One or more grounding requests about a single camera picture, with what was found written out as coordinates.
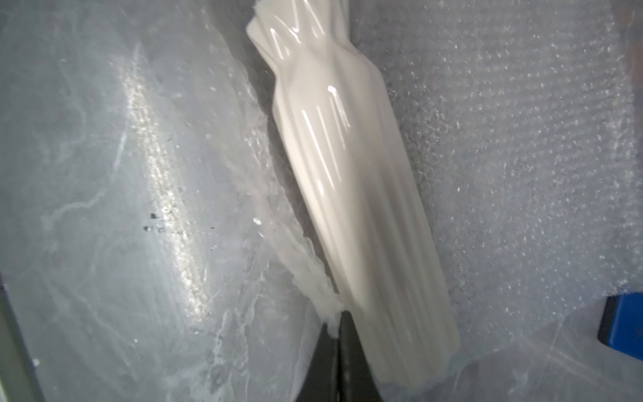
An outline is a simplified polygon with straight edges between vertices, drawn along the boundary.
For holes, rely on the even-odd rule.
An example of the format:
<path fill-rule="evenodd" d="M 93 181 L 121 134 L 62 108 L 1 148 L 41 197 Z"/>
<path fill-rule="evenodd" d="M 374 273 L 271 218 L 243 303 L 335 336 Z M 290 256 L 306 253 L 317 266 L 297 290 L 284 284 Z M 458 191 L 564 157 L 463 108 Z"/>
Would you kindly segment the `white ribbed ceramic vase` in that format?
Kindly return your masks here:
<path fill-rule="evenodd" d="M 260 1 L 247 33 L 273 115 L 373 374 L 417 389 L 460 345 L 438 253 L 379 69 L 345 1 Z"/>

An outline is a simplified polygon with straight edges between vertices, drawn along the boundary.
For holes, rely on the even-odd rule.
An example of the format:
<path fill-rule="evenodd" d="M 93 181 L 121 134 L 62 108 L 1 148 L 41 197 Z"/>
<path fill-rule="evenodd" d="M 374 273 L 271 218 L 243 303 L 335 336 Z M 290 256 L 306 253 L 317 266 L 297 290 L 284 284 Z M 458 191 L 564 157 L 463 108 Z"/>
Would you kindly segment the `clear bubble wrap sheet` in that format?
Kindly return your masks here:
<path fill-rule="evenodd" d="M 338 293 L 270 113 L 251 1 L 115 1 L 128 123 L 187 324 L 207 323 L 253 218 L 287 298 Z M 454 373 L 601 296 L 642 287 L 642 170 L 606 1 L 353 1 L 445 275 Z"/>

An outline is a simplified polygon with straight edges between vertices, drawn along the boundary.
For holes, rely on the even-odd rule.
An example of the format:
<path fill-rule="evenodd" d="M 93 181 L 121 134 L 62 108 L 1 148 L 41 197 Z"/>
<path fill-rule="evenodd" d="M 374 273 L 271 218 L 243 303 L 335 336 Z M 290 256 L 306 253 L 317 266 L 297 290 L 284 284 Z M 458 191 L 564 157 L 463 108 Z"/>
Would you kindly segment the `blue rectangular box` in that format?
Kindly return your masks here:
<path fill-rule="evenodd" d="M 609 296 L 597 334 L 605 346 L 643 360 L 641 292 Z"/>

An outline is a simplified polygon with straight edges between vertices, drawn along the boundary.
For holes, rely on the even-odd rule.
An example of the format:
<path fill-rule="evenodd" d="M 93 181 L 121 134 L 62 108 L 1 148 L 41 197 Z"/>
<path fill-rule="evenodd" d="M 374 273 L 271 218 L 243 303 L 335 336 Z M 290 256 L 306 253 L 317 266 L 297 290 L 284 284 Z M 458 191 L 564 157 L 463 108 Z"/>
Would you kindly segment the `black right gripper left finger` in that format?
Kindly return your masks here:
<path fill-rule="evenodd" d="M 339 343 L 323 324 L 311 363 L 296 402 L 333 402 L 338 400 Z"/>

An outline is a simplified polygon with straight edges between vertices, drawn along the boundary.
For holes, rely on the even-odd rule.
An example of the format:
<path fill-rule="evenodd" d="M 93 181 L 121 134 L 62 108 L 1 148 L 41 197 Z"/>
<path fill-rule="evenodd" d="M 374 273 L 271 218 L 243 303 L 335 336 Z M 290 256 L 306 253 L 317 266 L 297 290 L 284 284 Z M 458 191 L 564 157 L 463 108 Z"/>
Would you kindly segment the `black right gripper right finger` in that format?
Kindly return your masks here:
<path fill-rule="evenodd" d="M 338 338 L 338 400 L 382 402 L 350 312 L 344 311 Z"/>

